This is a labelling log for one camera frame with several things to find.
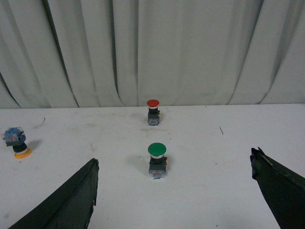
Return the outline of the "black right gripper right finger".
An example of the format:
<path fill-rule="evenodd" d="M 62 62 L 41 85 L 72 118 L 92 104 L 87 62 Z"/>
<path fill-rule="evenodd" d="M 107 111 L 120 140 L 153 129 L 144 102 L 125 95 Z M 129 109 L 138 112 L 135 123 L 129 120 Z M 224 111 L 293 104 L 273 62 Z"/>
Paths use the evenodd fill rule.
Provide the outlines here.
<path fill-rule="evenodd" d="M 251 149 L 252 178 L 282 229 L 305 227 L 305 178 L 268 157 L 261 148 Z"/>

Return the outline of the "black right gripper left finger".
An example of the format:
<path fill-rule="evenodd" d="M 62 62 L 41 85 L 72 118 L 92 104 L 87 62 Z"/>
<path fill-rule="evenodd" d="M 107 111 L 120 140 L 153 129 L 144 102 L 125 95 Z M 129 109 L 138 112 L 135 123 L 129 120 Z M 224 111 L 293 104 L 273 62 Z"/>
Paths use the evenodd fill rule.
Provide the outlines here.
<path fill-rule="evenodd" d="M 11 229 L 86 229 L 98 189 L 99 162 L 93 158 Z"/>

